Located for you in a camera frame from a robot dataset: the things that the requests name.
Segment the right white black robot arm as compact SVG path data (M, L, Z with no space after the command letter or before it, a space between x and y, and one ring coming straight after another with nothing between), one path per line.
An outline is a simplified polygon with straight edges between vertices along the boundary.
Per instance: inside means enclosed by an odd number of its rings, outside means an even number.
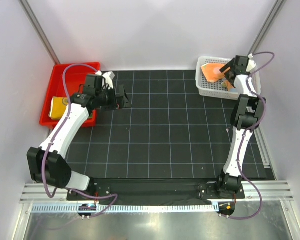
M255 67L251 56L237 55L220 69L239 93L230 118L233 133L228 158L215 185L220 198L231 198L240 192L248 143L264 116L266 100L256 92L252 81Z

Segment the aluminium frame rail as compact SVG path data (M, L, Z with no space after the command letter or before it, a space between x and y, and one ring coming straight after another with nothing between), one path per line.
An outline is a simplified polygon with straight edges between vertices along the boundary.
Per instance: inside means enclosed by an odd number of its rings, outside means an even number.
M287 181L269 180L254 181L254 185L258 188L263 201L292 201L294 199L290 186ZM259 201L259 195L255 188L248 182L243 182L243 191L245 198L237 198L237 202ZM68 191L58 189L54 198L46 195L44 186L41 183L27 183L23 188L20 203L58 203L65 202Z

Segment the right aluminium corner post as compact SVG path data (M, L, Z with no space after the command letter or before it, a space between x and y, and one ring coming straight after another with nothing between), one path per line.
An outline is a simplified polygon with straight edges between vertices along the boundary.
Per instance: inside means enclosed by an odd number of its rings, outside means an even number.
M249 54L256 54L257 50L260 48L260 45L265 40L267 34L269 33L273 23L275 22L276 18L280 14L281 10L283 9L284 5L286 4L287 0L276 0L267 15L261 29L259 30L256 38L254 39L252 46L250 47L248 53Z

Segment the blue yellow patterned towel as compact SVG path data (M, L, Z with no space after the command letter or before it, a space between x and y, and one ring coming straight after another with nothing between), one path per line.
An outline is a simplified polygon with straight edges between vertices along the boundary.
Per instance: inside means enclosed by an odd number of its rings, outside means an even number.
M68 106L67 97L56 97L54 96L51 100L50 110L48 116L52 120L60 120Z

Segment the red plastic tray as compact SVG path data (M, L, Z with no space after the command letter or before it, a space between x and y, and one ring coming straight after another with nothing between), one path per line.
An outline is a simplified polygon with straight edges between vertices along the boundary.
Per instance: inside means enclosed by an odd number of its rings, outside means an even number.
M65 74L65 82L69 95L81 92L85 83L86 75L97 72L100 69L99 62L87 62L85 66L73 66ZM57 64L54 66L50 82L47 88L39 123L42 126L53 129L59 120L52 120L49 117L51 101L53 97L67 97L63 86L63 73L69 64Z

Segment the orange towel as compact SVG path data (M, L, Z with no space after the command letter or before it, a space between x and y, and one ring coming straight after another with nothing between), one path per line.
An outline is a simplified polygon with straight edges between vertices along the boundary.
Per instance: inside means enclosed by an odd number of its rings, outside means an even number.
M216 83L218 81L222 81L221 85L231 93L236 93L237 90L230 84L230 82L226 79L225 73L227 73L230 68L226 71L221 72L221 68L225 66L224 63L206 63L201 66L201 71L209 83Z

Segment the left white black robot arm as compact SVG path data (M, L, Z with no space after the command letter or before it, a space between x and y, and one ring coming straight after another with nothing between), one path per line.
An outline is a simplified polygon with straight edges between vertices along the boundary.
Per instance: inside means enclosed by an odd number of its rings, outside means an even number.
M112 71L87 74L81 92L75 92L49 137L27 152L31 179L59 189L75 189L84 200L91 200L96 188L92 179L75 172L66 162L68 149L83 123L94 110L114 111L131 108L123 85L114 87Z

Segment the left aluminium corner post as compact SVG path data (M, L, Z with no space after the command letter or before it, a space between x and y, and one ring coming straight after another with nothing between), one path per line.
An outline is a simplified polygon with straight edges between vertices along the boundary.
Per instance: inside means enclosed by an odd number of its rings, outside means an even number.
M33 26L36 34L38 35L39 39L41 40L45 50L49 54L50 58L54 62L55 65L59 65L61 62L53 49L53 46L51 45L44 29L42 28L35 12L33 11L30 3L28 0L18 0L20 3L23 11L25 12L27 18L29 19L31 25Z

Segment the white perforated plastic basket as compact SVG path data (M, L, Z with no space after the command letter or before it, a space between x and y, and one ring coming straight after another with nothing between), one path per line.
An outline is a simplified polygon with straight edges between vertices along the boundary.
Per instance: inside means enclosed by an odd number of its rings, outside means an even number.
M198 89L198 93L204 97L213 97L228 100L237 100L239 97L238 91L234 88L228 90L224 82L225 78L222 78L214 83L208 82L203 74L202 66L206 64L223 64L226 65L232 58L222 58L215 56L201 56L197 60L195 83Z

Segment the aluminium corner post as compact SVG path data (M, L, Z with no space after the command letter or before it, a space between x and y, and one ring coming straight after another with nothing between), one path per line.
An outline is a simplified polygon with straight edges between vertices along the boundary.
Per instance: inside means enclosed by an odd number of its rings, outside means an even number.
M286 4L287 0L276 0L267 15L261 29L259 30L256 38L254 39L252 46L250 47L248 53L249 54L256 54L257 50L260 48L260 45L265 40L267 34L269 33L273 23L275 22L276 18L280 14L281 10L283 9L284 5Z
M35 12L33 11L30 3L28 0L18 0L20 3L23 11L25 12L27 18L29 19L31 25L33 26L36 34L38 35L39 39L41 40L45 50L49 54L50 58L54 62L55 65L59 65L61 62L53 49L53 46L51 45L44 29L42 28Z

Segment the black grid mat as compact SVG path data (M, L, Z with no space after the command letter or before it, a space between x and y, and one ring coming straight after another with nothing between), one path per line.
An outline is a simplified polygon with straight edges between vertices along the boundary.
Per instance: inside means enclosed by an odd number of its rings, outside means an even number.
M95 178L217 177L231 147L235 101L201 96L194 70L116 71L130 108L96 112L60 145L70 168Z

